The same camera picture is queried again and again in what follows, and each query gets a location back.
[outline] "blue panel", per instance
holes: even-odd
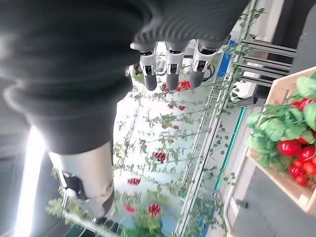
[[[210,215],[213,216],[213,215],[214,215],[214,212],[215,212],[215,210],[214,210],[214,209],[211,209]],[[202,223],[203,223],[203,218],[201,218],[201,220],[200,220],[198,226],[201,226]],[[208,231],[208,228],[205,228],[205,229],[203,230],[202,235],[196,235],[196,237],[206,237],[207,231]]]
[[[228,42],[228,45],[233,45],[235,43],[235,41],[230,40]],[[218,77],[223,77],[226,74],[228,65],[229,65],[229,61],[231,60],[232,55],[230,53],[224,53],[221,65],[219,66],[218,72],[217,72],[217,76]]]

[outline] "green led strip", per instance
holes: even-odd
[[[221,180],[222,180],[222,176],[223,176],[223,173],[224,173],[224,169],[225,169],[226,164],[228,162],[229,155],[230,155],[230,153],[232,151],[233,144],[234,144],[234,141],[235,141],[235,138],[236,138],[239,126],[241,124],[242,117],[243,117],[243,115],[245,113],[245,110],[246,110],[245,107],[241,108],[241,112],[239,114],[239,118],[237,120],[237,124],[235,126],[234,133],[233,133],[232,138],[231,138],[231,142],[229,143],[229,146],[228,146],[227,153],[226,153],[226,156],[225,156],[224,161],[223,161],[223,165],[222,165],[221,171],[220,171],[220,173],[218,175],[218,178],[216,180],[216,184],[215,184],[214,190],[218,190],[218,187],[221,184]]]

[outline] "robotic hand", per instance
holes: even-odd
[[[69,198],[94,217],[111,208],[116,106],[132,89],[125,69],[139,52],[153,90],[155,45],[166,42],[167,86],[174,89],[187,42],[200,40],[190,78],[197,87],[195,74],[227,41],[248,2],[1,1],[0,78],[16,82],[4,97],[42,133]]]

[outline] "red tomato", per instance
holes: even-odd
[[[303,169],[309,175],[316,175],[316,166],[313,163],[310,163],[310,162],[304,163]]]
[[[293,178],[296,178],[297,176],[300,176],[300,175],[304,176],[306,174],[306,172],[303,169],[293,164],[290,165],[287,170],[290,173],[290,175],[292,175]]]
[[[304,138],[300,137],[297,141],[301,144],[309,144]]]
[[[301,161],[308,161],[316,155],[315,146],[308,146],[301,150],[298,157]]]
[[[298,109],[301,109],[301,102],[300,101],[296,101],[292,104],[292,107],[295,107],[295,108],[298,108]]]
[[[307,185],[308,184],[308,179],[305,176],[300,175],[300,176],[297,176],[295,178],[295,182],[300,184],[300,185]]]
[[[295,140],[281,141],[277,144],[278,151],[285,156],[295,156],[302,150],[301,143]]]
[[[303,111],[305,106],[308,105],[309,103],[314,103],[316,102],[316,99],[308,99],[308,98],[304,98],[302,101],[301,101],[301,110]]]
[[[301,160],[299,160],[299,159],[296,159],[296,160],[293,161],[293,165],[295,165],[298,168],[303,168],[303,164],[304,163]]]
[[[316,156],[312,158],[312,163],[316,165]]]

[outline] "bright light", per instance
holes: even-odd
[[[26,148],[15,237],[28,237],[31,233],[36,189],[44,152],[44,140],[39,131],[32,126]]]

